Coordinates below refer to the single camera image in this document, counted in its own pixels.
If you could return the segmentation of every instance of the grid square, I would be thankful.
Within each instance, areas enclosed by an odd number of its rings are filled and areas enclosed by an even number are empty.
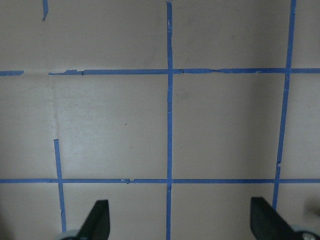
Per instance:
[[[320,74],[294,74],[283,143],[281,178],[319,178]]]
[[[292,53],[292,67],[319,68],[320,5],[317,0],[297,0]]]
[[[166,238],[166,184],[64,184],[68,230],[79,229],[97,200],[109,200],[110,236]]]
[[[254,240],[251,197],[272,195],[273,184],[174,184],[171,239]]]
[[[273,179],[282,74],[175,75],[173,177]]]
[[[1,1],[0,71],[47,69],[42,1]]]
[[[289,225],[320,234],[320,185],[280,184],[277,212]]]
[[[46,24],[51,71],[167,68],[164,1],[54,0]]]
[[[175,68],[284,68],[289,0],[175,0]]]
[[[54,239],[60,232],[58,184],[0,184],[0,239]]]
[[[64,178],[166,178],[167,76],[54,76]]]
[[[48,76],[1,77],[1,179],[57,177],[53,99]]]

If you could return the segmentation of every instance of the black object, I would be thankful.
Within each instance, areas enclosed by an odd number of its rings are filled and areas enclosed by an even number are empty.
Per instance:
[[[313,232],[295,232],[263,197],[251,198],[250,228],[256,240],[320,240]]]
[[[108,200],[95,202],[88,217],[76,237],[63,240],[107,240],[110,234],[110,214]]]

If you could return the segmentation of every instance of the metal screw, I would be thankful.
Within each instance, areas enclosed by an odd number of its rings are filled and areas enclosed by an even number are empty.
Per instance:
[[[302,234],[302,238],[303,238],[303,240],[316,240],[315,236],[313,236],[311,233],[307,233],[307,232]]]

